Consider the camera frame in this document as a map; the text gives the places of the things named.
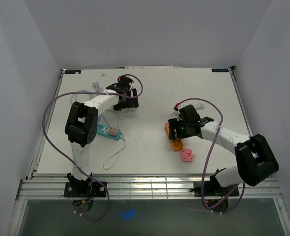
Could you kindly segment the orange power strip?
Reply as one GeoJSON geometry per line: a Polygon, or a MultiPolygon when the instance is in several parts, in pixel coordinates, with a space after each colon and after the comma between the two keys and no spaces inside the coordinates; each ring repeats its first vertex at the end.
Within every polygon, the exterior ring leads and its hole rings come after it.
{"type": "MultiPolygon", "coordinates": [[[[165,123],[165,131],[167,133],[167,136],[169,136],[170,134],[170,130],[169,130],[169,124],[168,122],[165,123]]],[[[175,140],[171,140],[169,139],[172,149],[175,152],[181,151],[183,149],[183,143],[181,141],[181,139],[175,139],[175,140]]]]}

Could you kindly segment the pink plug adapter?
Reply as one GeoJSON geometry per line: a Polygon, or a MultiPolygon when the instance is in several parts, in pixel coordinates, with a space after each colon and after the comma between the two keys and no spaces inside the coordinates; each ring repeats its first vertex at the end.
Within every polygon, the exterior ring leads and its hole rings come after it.
{"type": "Polygon", "coordinates": [[[189,163],[193,162],[196,154],[189,148],[184,148],[180,152],[182,162],[189,163]]]}

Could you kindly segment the brown charger plug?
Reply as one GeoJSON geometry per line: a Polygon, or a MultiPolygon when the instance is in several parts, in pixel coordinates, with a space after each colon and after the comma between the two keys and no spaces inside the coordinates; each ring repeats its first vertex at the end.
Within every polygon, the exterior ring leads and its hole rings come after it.
{"type": "Polygon", "coordinates": [[[117,134],[118,134],[118,129],[115,128],[115,127],[110,127],[109,128],[109,131],[108,131],[108,134],[111,135],[111,136],[113,136],[113,137],[116,137],[117,134]]]}

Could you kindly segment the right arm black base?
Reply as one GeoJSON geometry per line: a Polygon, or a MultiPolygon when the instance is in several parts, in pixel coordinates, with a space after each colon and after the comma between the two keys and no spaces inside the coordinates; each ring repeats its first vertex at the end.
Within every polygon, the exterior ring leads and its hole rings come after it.
{"type": "MultiPolygon", "coordinates": [[[[237,197],[239,196],[239,190],[238,188],[235,190],[232,190],[234,188],[233,185],[230,185],[228,187],[213,187],[209,183],[209,181],[204,182],[204,196],[205,197],[224,197],[227,194],[231,193],[230,196],[237,197]]],[[[201,189],[202,189],[202,182],[201,181],[194,181],[193,182],[193,188],[190,188],[190,192],[194,193],[195,197],[201,196],[201,189]]]]}

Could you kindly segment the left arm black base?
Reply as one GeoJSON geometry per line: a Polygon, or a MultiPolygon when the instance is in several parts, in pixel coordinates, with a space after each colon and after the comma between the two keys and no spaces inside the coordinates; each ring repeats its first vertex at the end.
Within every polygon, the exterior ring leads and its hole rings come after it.
{"type": "Polygon", "coordinates": [[[89,182],[84,185],[75,185],[67,182],[63,196],[67,198],[104,198],[107,196],[107,193],[105,187],[97,182],[89,182]]]}

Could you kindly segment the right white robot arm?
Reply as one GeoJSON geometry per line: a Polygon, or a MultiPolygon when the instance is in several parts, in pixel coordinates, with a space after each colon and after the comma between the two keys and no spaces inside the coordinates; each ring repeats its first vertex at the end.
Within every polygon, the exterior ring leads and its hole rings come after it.
{"type": "Polygon", "coordinates": [[[224,128],[212,118],[200,117],[193,105],[180,108],[168,126],[170,140],[197,136],[235,155],[236,166],[216,170],[201,184],[202,192],[222,195],[228,187],[241,183],[254,187],[280,169],[263,135],[243,135],[224,128]]]}

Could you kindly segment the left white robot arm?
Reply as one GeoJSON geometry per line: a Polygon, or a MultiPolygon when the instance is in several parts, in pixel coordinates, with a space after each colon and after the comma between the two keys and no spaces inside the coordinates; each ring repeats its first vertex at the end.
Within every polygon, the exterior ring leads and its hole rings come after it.
{"type": "Polygon", "coordinates": [[[98,117],[109,108],[121,111],[139,107],[137,91],[133,88],[135,78],[132,74],[121,75],[100,95],[83,103],[76,101],[71,106],[65,133],[71,144],[75,165],[67,178],[80,196],[87,196],[92,191],[89,151],[97,135],[98,117]]]}

